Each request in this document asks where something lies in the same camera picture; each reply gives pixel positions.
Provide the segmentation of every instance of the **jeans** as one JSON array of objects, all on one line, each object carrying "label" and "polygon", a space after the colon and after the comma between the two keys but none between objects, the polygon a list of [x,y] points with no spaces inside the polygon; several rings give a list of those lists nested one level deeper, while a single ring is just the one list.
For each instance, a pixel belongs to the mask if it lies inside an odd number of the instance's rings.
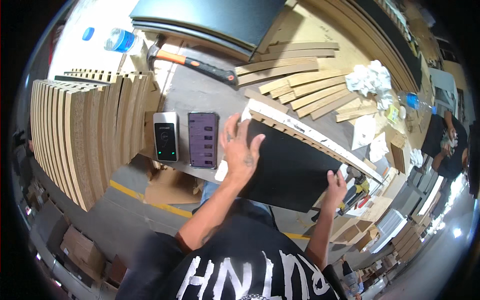
[{"label": "jeans", "polygon": [[[193,214],[195,214],[195,212],[206,201],[208,201],[208,199],[210,199],[210,197],[218,189],[219,186],[220,185],[216,183],[205,181],[204,189],[202,192],[202,199],[200,200],[200,206],[198,208],[195,208],[192,211]],[[232,216],[245,216],[245,217],[254,219],[256,221],[259,221],[260,223],[266,224],[268,226],[272,226],[273,228],[278,230],[275,224],[275,219],[272,216],[272,213],[270,212],[269,207],[260,202],[237,197],[235,198],[235,201],[230,207],[226,218],[232,217]]]}]

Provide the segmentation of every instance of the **tattooed arm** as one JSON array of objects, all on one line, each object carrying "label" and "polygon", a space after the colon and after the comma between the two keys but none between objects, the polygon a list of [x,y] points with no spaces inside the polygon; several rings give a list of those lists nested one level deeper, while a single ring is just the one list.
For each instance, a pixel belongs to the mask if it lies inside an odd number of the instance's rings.
[{"label": "tattooed arm", "polygon": [[178,231],[176,238],[185,251],[202,247],[213,236],[225,219],[233,201],[252,177],[259,158],[259,148],[265,135],[259,134],[247,146],[247,131],[250,120],[243,121],[236,131],[240,114],[231,116],[220,134],[228,172],[212,197]]}]

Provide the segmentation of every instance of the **water bottle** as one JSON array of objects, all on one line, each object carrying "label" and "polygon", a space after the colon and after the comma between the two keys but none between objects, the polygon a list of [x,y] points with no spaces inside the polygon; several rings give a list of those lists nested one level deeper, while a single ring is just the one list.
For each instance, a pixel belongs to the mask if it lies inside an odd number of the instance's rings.
[{"label": "water bottle", "polygon": [[111,31],[102,31],[89,27],[82,37],[84,41],[93,41],[103,45],[103,49],[129,55],[137,55],[142,51],[144,41],[134,33],[121,28],[113,28]]},{"label": "water bottle", "polygon": [[397,96],[400,104],[406,107],[407,113],[411,113],[413,109],[423,112],[430,112],[433,115],[437,113],[437,107],[426,103],[415,93],[400,91],[397,93]]}]

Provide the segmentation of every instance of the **person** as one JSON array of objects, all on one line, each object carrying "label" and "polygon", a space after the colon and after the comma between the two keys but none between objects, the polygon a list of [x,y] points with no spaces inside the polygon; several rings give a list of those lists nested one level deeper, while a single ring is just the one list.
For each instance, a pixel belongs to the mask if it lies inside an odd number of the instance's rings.
[{"label": "person", "polygon": [[345,260],[345,255],[340,258],[342,262],[343,278],[342,286],[349,297],[355,297],[355,300],[361,300],[361,293],[363,292],[363,281],[361,276],[354,272],[348,262]]},{"label": "person", "polygon": [[[446,138],[457,140],[458,144],[452,147],[450,143],[445,143]],[[439,176],[454,180],[466,169],[467,146],[467,131],[450,111],[445,111],[443,118],[432,115],[421,151],[433,157],[432,169]]]},{"label": "person", "polygon": [[229,117],[219,137],[228,163],[225,179],[219,186],[207,184],[204,195],[211,196],[175,237],[152,232],[145,238],[116,299],[346,299],[332,288],[338,278],[327,265],[335,211],[347,192],[341,172],[327,173],[320,217],[302,251],[275,229],[263,204],[237,198],[255,172],[265,139],[255,136],[249,148],[250,120],[236,130],[239,118]]}]

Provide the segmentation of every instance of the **black felt backing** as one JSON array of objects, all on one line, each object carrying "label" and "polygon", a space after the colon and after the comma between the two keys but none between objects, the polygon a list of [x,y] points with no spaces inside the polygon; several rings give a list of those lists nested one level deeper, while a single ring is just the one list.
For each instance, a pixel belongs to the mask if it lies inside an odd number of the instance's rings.
[{"label": "black felt backing", "polygon": [[327,171],[337,172],[341,162],[312,146],[258,121],[248,128],[247,144],[265,134],[260,159],[240,197],[308,212],[327,188]]}]

